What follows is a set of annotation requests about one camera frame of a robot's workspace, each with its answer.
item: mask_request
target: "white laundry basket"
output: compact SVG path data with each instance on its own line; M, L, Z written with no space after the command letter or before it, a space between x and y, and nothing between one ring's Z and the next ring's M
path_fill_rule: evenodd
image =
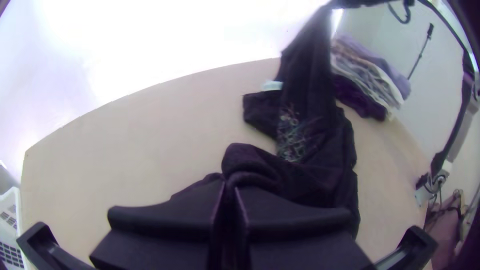
M28 269L25 255L17 245L20 235L20 190L10 188L0 195L0 260L8 270Z

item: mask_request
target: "purple cloth pile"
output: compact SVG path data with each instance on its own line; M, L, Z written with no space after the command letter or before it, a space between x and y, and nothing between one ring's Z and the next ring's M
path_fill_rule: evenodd
M331 58L336 98L363 118L384 121L410 95L406 77L350 36L335 37Z

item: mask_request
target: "purple fabric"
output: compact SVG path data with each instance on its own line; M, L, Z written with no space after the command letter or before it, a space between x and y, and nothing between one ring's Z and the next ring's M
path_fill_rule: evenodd
M354 109L362 118L373 118L378 121L384 121L387 115L387 109L375 102L350 79L341 76L333 76L333 85L335 87L336 98Z
M256 147L249 150L261 154L268 165L258 164L257 171L268 168L268 178L282 186L275 194L308 206L347 208L353 215L349 231L355 237L360 223L353 172L357 154L352 124L335 101L327 12L319 10L282 52L274 79L283 82L282 89L243 97L243 118L276 140L276 156ZM233 159L227 151L225 159L253 160L242 156L246 157L237 154Z
M403 76L398 70L396 70L392 65L390 65L385 59L365 48L351 36L341 34L336 36L335 38L341 44L354 50L357 53L358 57L365 59L375 64L377 67L381 68L396 85L396 87L401 93L403 100L407 100L412 90L410 88L410 82L405 76Z

